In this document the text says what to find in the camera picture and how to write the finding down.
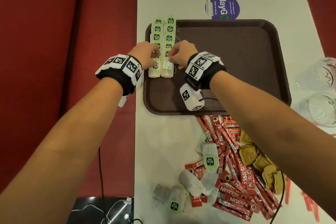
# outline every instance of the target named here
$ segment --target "white table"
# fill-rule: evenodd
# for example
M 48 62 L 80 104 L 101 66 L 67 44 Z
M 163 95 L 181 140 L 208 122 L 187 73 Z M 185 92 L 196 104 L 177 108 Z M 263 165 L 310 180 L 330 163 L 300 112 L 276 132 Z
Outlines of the white table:
M 207 0 L 138 0 L 137 41 L 145 40 L 145 30 L 156 16 L 177 19 L 208 19 L 204 5 Z M 323 57 L 322 47 L 307 0 L 237 0 L 238 19 L 265 19 L 278 30 L 288 81 L 295 103 L 310 93 L 294 86 L 296 74 Z M 161 211 L 152 208 L 152 192 L 156 184 L 173 186 L 187 163 L 199 159 L 195 147 L 204 133 L 193 116 L 156 116 L 143 104 L 143 78 L 137 85 L 135 121 L 135 217 L 145 224 L 169 223 Z M 306 210 L 301 190 L 292 185 L 290 205 L 280 209 L 275 223 L 316 223 Z M 193 209 L 191 217 L 201 223 L 244 223 L 229 213 L 213 207 Z M 322 223 L 334 221 L 320 209 Z M 252 223 L 268 223 L 254 214 Z

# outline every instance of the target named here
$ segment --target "wristband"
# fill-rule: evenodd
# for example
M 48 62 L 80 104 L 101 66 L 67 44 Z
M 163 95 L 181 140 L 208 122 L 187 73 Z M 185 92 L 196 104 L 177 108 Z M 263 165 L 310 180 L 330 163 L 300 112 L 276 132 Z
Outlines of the wristband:
M 142 74 L 142 67 L 135 57 L 118 54 L 110 57 L 95 74 L 98 79 L 110 77 L 120 83 L 123 88 L 123 97 L 119 106 L 122 107 L 129 94 L 134 92 L 137 81 Z
M 221 58 L 208 52 L 200 52 L 192 55 L 188 60 L 184 80 L 195 91 L 209 90 L 212 77 L 219 71 L 226 68 L 221 62 Z

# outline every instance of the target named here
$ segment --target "round purple sticker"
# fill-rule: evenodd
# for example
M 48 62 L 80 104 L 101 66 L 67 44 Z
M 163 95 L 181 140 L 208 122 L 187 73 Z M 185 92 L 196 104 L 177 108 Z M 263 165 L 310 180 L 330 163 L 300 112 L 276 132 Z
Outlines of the round purple sticker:
M 237 0 L 207 0 L 205 11 L 213 20 L 234 20 L 238 17 L 240 7 Z

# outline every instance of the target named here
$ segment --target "glass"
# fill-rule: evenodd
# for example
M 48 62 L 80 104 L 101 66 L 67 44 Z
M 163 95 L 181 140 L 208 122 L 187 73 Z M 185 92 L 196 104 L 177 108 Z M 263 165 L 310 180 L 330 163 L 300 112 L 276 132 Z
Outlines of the glass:
M 320 59 L 297 75 L 295 82 L 302 90 L 336 89 L 336 59 Z
M 302 99 L 293 109 L 315 125 L 336 127 L 336 96 L 318 92 Z

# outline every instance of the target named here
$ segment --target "tray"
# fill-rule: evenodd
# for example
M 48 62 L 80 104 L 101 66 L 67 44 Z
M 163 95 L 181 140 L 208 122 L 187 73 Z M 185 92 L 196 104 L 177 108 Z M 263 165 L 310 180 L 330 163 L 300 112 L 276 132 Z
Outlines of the tray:
M 266 20 L 177 20 L 177 37 L 194 43 L 199 52 L 221 57 L 227 72 L 236 78 L 291 104 L 285 65 L 276 28 Z M 149 41 L 151 25 L 146 30 Z M 227 114 L 218 101 L 207 99 L 205 106 L 188 111 L 179 89 L 185 83 L 185 69 L 175 69 L 172 78 L 149 78 L 144 72 L 143 102 L 156 115 Z M 215 98 L 211 90 L 203 97 Z

